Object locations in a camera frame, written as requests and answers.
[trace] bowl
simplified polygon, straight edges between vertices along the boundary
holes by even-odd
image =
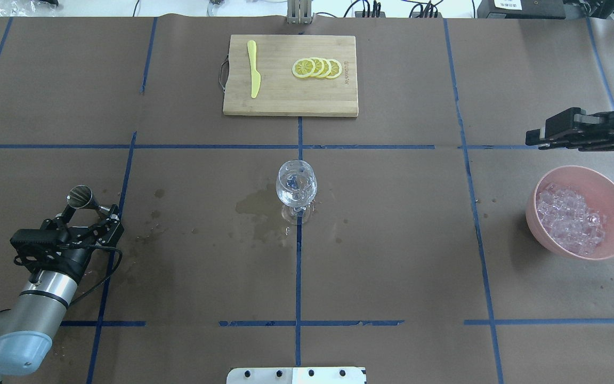
[[[571,187],[585,197],[587,206],[607,216],[605,239],[590,255],[577,255],[558,245],[546,232],[537,215],[537,197],[549,184]],[[529,196],[526,208],[527,226],[534,237],[556,255],[583,260],[606,260],[614,257],[614,183],[601,173],[577,165],[566,165],[550,170],[539,180]]]

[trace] wine glass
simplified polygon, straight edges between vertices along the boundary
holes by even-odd
[[[303,160],[290,160],[278,170],[276,194],[283,202],[281,215],[296,225],[307,222],[314,211],[312,200],[317,195],[317,178],[312,166]]]

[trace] light blue cap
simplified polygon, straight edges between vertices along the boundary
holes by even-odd
[[[35,372],[51,349],[46,333],[17,331],[0,336],[0,374],[23,376]]]

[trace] knife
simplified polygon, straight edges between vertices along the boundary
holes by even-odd
[[[248,56],[251,59],[251,97],[256,98],[257,93],[260,92],[262,76],[257,72],[257,43],[255,41],[248,41]]]

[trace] clear plastic wrap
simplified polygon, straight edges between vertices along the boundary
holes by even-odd
[[[58,5],[41,0],[0,0],[0,17],[55,17]]]

